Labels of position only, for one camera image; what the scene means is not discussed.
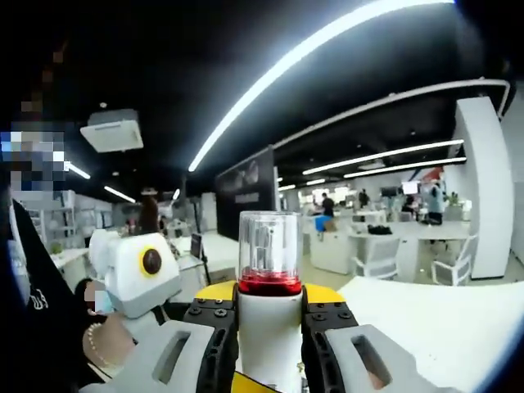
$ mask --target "ceiling light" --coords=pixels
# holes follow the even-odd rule
[[[76,174],[82,176],[83,178],[86,178],[89,180],[91,176],[89,174],[86,174],[84,171],[82,171],[78,166],[75,166],[71,164],[69,161],[64,161],[64,169],[65,171],[71,170],[75,172]]]
[[[197,166],[201,163],[220,136],[222,136],[224,131],[266,88],[273,84],[273,82],[277,80],[282,74],[293,67],[303,57],[309,55],[317,47],[320,47],[345,31],[379,16],[404,8],[437,3],[453,4],[454,1],[396,0],[393,2],[391,0],[377,0],[345,14],[337,20],[334,20],[332,23],[324,26],[313,35],[310,35],[307,39],[299,43],[296,47],[284,55],[284,57],[282,57],[277,62],[277,64],[275,64],[268,72],[262,75],[260,79],[258,79],[255,84],[253,84],[253,86],[251,86],[250,89],[244,93],[244,95],[220,121],[219,125],[217,125],[211,135],[206,139],[200,151],[196,154],[192,163],[189,165],[189,172],[193,172],[195,169],[197,169]]]
[[[460,145],[462,143],[464,143],[463,139],[457,139],[457,140],[453,140],[453,141],[428,143],[426,145],[405,147],[404,149],[385,151],[383,153],[372,154],[371,156],[354,158],[353,160],[345,160],[345,161],[341,161],[341,162],[335,162],[334,164],[319,166],[317,168],[312,168],[312,169],[305,170],[304,172],[302,172],[302,174],[316,174],[317,172],[322,172],[323,170],[328,170],[328,169],[333,169],[333,168],[340,168],[341,166],[357,164],[359,162],[364,162],[364,161],[376,160],[376,159],[382,158],[382,157],[396,156],[397,154],[410,153],[410,152],[413,152],[413,151],[435,149],[437,147]]]
[[[372,169],[372,170],[365,170],[364,172],[355,172],[354,174],[345,174],[344,178],[358,178],[360,176],[366,176],[369,174],[381,174],[382,172],[393,172],[393,171],[402,170],[402,169],[419,168],[421,166],[427,166],[427,165],[452,164],[454,162],[464,162],[466,159],[467,159],[466,157],[446,158],[445,160],[424,161],[424,162],[416,162],[414,164],[390,166],[389,168]]]
[[[295,184],[292,184],[290,186],[279,187],[278,190],[279,191],[286,191],[286,190],[292,190],[293,188],[295,188]]]
[[[110,192],[111,194],[115,194],[116,196],[118,196],[118,197],[120,197],[122,199],[125,199],[126,201],[129,201],[131,203],[137,203],[132,197],[127,196],[127,195],[123,194],[120,191],[116,191],[114,188],[105,186],[104,190]]]
[[[325,178],[320,178],[319,180],[311,180],[310,182],[307,182],[305,185],[306,186],[314,186],[315,184],[322,184],[322,183],[326,183],[326,179]]]

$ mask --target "office floor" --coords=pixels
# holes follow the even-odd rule
[[[431,262],[433,252],[430,245],[421,247],[419,255],[419,267],[414,283],[424,285],[435,285],[431,280]],[[345,286],[354,276],[328,272],[315,268],[309,261],[309,255],[304,255],[302,260],[301,278],[303,282],[330,287],[336,291]],[[513,254],[509,256],[506,274],[500,279],[468,281],[468,286],[499,285],[511,282],[524,281],[524,264],[518,261]]]

